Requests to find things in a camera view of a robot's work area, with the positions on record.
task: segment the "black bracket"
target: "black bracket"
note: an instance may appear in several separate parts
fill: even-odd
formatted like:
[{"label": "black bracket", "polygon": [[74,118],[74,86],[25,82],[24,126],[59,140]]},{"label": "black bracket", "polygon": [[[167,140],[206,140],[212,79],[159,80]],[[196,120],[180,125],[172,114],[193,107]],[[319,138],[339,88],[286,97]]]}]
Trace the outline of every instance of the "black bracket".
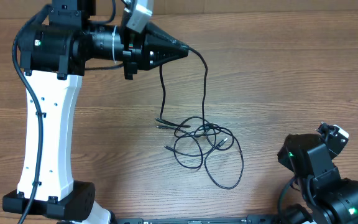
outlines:
[{"label": "black bracket", "polygon": [[37,116],[42,115],[44,118],[47,117],[47,114],[45,112],[43,112],[43,113],[35,112],[35,115],[37,115]]},{"label": "black bracket", "polygon": [[[56,220],[86,220],[94,202],[95,187],[90,182],[74,181],[73,191],[58,201],[50,196],[47,202],[34,200],[29,215],[43,215]],[[22,214],[29,199],[22,192],[13,190],[2,198],[2,209],[5,212]]]}]

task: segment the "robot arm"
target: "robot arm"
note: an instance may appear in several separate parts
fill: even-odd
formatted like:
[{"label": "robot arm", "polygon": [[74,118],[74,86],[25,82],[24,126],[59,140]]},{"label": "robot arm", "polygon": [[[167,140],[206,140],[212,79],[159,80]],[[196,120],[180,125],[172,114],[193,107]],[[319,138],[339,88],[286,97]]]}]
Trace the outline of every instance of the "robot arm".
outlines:
[{"label": "robot arm", "polygon": [[319,224],[358,223],[358,181],[341,179],[331,161],[344,149],[349,134],[326,123],[317,132],[320,134],[288,135],[278,153],[279,163],[294,172],[291,182],[300,186],[313,216],[299,204],[281,211],[279,203],[280,219],[285,224],[313,220]]},{"label": "robot arm", "polygon": [[[28,91],[24,167],[17,189],[3,197],[4,211],[23,214],[31,201],[29,214],[33,215],[71,223],[116,222],[112,212],[94,201],[94,185],[75,181],[71,173],[73,117],[85,63],[91,58],[122,61],[125,78],[131,80],[138,70],[188,55],[187,45],[149,22],[153,0],[124,2],[118,27],[89,21],[95,0],[53,0],[18,36],[20,68],[42,109],[44,140],[36,181],[40,116]],[[49,25],[42,25],[47,15]]]}]

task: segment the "black cable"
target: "black cable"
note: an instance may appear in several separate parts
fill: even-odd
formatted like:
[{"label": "black cable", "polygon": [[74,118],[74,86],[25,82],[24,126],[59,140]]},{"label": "black cable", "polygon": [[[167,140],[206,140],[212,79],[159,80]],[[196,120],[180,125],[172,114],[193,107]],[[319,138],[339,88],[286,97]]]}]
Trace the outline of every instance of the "black cable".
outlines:
[{"label": "black cable", "polygon": [[[192,117],[187,118],[186,120],[184,120],[181,124],[174,124],[174,123],[171,123],[169,121],[165,121],[165,120],[162,119],[163,109],[164,109],[164,106],[165,106],[166,91],[165,91],[165,85],[164,85],[163,77],[162,77],[162,65],[161,65],[160,66],[160,81],[161,81],[161,86],[162,86],[162,90],[163,90],[163,100],[162,100],[162,105],[161,105],[160,118],[159,119],[157,118],[156,120],[158,122],[160,122],[160,123],[166,124],[167,126],[157,126],[157,128],[174,130],[173,134],[177,139],[176,139],[173,147],[165,146],[165,148],[168,149],[169,151],[173,152],[173,155],[175,156],[175,159],[177,160],[177,162],[181,166],[189,168],[189,169],[199,169],[199,168],[201,168],[201,166],[204,163],[205,170],[207,171],[207,174],[208,174],[209,178],[214,182],[214,184],[216,184],[218,187],[220,187],[222,189],[233,189],[234,187],[237,187],[237,185],[241,181],[242,173],[244,171],[244,157],[242,155],[242,150],[241,150],[241,147],[240,147],[240,143],[229,129],[224,128],[224,127],[220,127],[217,124],[210,123],[209,121],[207,121],[205,119],[204,104],[205,104],[205,98],[206,98],[206,79],[207,79],[207,75],[208,75],[208,66],[207,66],[207,63],[205,62],[205,59],[203,58],[203,56],[198,51],[196,51],[195,49],[193,49],[191,47],[188,47],[188,49],[190,51],[192,51],[193,53],[195,53],[201,59],[201,61],[203,62],[203,65],[205,67],[204,92],[203,92],[203,100],[202,100],[202,104],[201,104],[202,117],[192,116]],[[190,127],[190,125],[187,125],[186,123],[191,121],[192,119],[200,119],[200,120],[202,120],[202,125],[199,126],[197,129],[195,129],[194,131],[185,131],[185,130],[183,130],[182,128],[189,128]],[[217,143],[217,136],[218,136],[218,134],[221,134],[221,133],[229,136],[232,139],[231,144],[226,148],[223,148],[222,146],[227,141],[227,138],[225,140],[221,140],[219,143]],[[210,136],[214,136],[214,141],[213,142],[209,139]],[[207,141],[209,142],[209,145],[211,146],[211,149],[208,150],[208,152],[203,152],[203,150],[202,150],[202,148],[201,148],[201,146],[200,146],[200,144],[198,142],[198,139],[200,137],[205,137],[207,139]],[[186,153],[182,153],[182,152],[177,152],[177,143],[178,143],[178,141],[181,140],[181,139],[185,139],[185,138],[192,138],[196,142],[196,144],[198,146],[198,149],[200,150],[199,154],[186,154]],[[226,186],[223,186],[223,185],[221,185],[221,184],[219,184],[219,183],[217,183],[215,181],[215,179],[212,177],[211,173],[208,170],[208,166],[206,165],[206,161],[207,161],[208,156],[212,152],[214,152],[215,150],[226,151],[226,150],[230,149],[234,145],[234,142],[237,143],[237,146],[239,148],[239,154],[240,154],[240,157],[241,157],[241,173],[240,173],[240,176],[238,178],[238,181],[233,186],[226,187]],[[183,155],[183,156],[188,156],[188,157],[201,157],[200,164],[198,166],[195,166],[195,167],[186,166],[186,165],[182,164],[179,161],[179,159],[177,158],[177,154]]]},{"label": "black cable", "polygon": [[17,62],[17,42],[19,37],[21,36],[23,30],[30,25],[33,22],[40,22],[41,20],[45,20],[46,16],[48,15],[48,12],[50,8],[50,5],[46,5],[44,6],[44,8],[37,13],[35,16],[33,16],[30,20],[28,20],[23,27],[18,31],[18,33],[16,34],[16,37],[13,41],[13,46],[12,46],[12,61],[13,61],[13,66],[19,76],[19,78],[22,80],[25,88],[27,89],[27,91],[29,92],[32,101],[34,102],[35,105],[35,109],[37,110],[37,117],[38,117],[38,151],[37,151],[37,162],[35,163],[35,175],[34,175],[34,182],[33,182],[33,187],[32,187],[32,191],[31,191],[31,195],[29,198],[29,202],[27,203],[27,206],[25,207],[25,210],[19,220],[19,224],[23,223],[26,216],[29,214],[29,211],[31,209],[31,205],[34,202],[34,198],[35,198],[35,194],[37,193],[37,188],[38,185],[40,184],[39,182],[39,177],[40,177],[40,167],[41,167],[41,158],[42,158],[42,144],[43,144],[43,140],[44,140],[44,124],[42,122],[43,119],[43,113],[41,110],[41,106],[40,103],[38,101],[37,96],[35,95],[33,89],[31,88],[29,82],[25,79],[25,76],[22,73],[22,70],[20,69],[19,63]]},{"label": "black cable", "polygon": [[296,189],[294,186],[293,186],[293,183],[290,185],[290,187],[293,189],[293,190],[296,190],[296,191],[299,191],[299,192],[301,192],[301,190],[299,190],[299,189]]},{"label": "black cable", "polygon": [[91,21],[91,23],[96,25],[109,24],[114,20],[115,16],[116,16],[116,1],[112,0],[112,12],[111,12],[110,19],[108,21]]},{"label": "black cable", "polygon": [[311,195],[311,190],[310,190],[310,185],[311,185],[311,180],[313,180],[313,176],[309,175],[307,181],[306,181],[306,191],[308,193],[308,197],[309,197],[309,201],[312,205],[317,206],[316,202],[314,202],[314,198]]},{"label": "black cable", "polygon": [[110,66],[110,67],[85,68],[85,71],[93,71],[93,70],[114,70],[114,69],[122,68],[123,66],[124,66],[124,64],[121,63],[121,64],[119,64],[119,65],[114,65],[114,66]]},{"label": "black cable", "polygon": [[280,196],[278,198],[278,202],[277,202],[277,212],[278,212],[278,217],[280,218],[281,222],[284,224],[290,224],[290,222],[287,220],[287,218],[285,218],[285,215],[283,214],[283,210],[281,208],[281,205],[284,201],[284,196],[287,193],[288,189],[290,188],[290,186],[295,182],[296,177],[292,177],[290,179],[290,181],[288,181],[287,184],[285,184],[283,190],[280,193]]},{"label": "black cable", "polygon": [[179,124],[175,124],[175,123],[172,123],[172,122],[169,122],[167,120],[162,119],[162,113],[164,112],[164,106],[165,106],[165,97],[167,95],[167,91],[165,90],[164,79],[162,77],[162,65],[160,65],[160,81],[161,81],[161,87],[162,87],[161,112],[160,112],[160,117],[156,118],[155,120],[158,121],[159,123],[166,124],[166,125],[169,125],[169,126],[181,127],[181,128],[190,128],[190,125],[181,126]]}]

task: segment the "cable connector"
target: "cable connector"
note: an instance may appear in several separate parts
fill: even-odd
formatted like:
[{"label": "cable connector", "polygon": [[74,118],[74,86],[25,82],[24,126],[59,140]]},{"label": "cable connector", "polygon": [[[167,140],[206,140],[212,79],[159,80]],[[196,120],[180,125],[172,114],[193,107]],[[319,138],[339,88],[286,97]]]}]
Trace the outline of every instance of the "cable connector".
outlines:
[{"label": "cable connector", "polygon": [[169,151],[173,152],[174,150],[170,146],[164,146],[165,149],[168,149]]},{"label": "cable connector", "polygon": [[226,141],[227,141],[227,138],[225,138],[225,139],[223,139],[222,141],[220,141],[220,142],[218,143],[218,145],[216,146],[216,149],[219,149],[220,147],[222,147],[223,144],[226,143]]},{"label": "cable connector", "polygon": [[159,128],[159,129],[170,129],[170,127],[164,126],[164,125],[158,125],[158,126],[156,126],[156,128]]}]

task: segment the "wooden table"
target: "wooden table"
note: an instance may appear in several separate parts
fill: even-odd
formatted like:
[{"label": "wooden table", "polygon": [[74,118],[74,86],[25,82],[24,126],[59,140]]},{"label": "wooden table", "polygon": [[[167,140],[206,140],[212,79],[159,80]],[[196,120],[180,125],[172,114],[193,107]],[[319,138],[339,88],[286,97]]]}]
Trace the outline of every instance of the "wooden table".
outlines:
[{"label": "wooden table", "polygon": [[[122,70],[88,72],[75,111],[71,159],[74,178],[95,183],[102,206],[118,217],[275,213],[279,191],[292,175],[276,154],[287,134],[313,133],[320,121],[350,133],[334,162],[342,177],[358,180],[358,11],[155,16],[153,21],[204,55],[210,71],[206,117],[240,140],[244,175],[234,190],[219,189],[204,168],[185,169],[163,148],[174,138],[155,128],[162,99],[158,70],[139,72],[134,81],[125,80]],[[1,199],[16,188],[24,160],[25,90],[11,61],[12,40],[24,22],[0,20],[0,223],[19,218],[2,211]],[[88,66],[111,64],[92,60]],[[191,54],[164,68],[164,117],[180,122],[200,116],[201,61]],[[241,168],[235,149],[212,155],[208,165],[226,185]],[[289,195],[287,204],[301,202],[299,193]]]}]

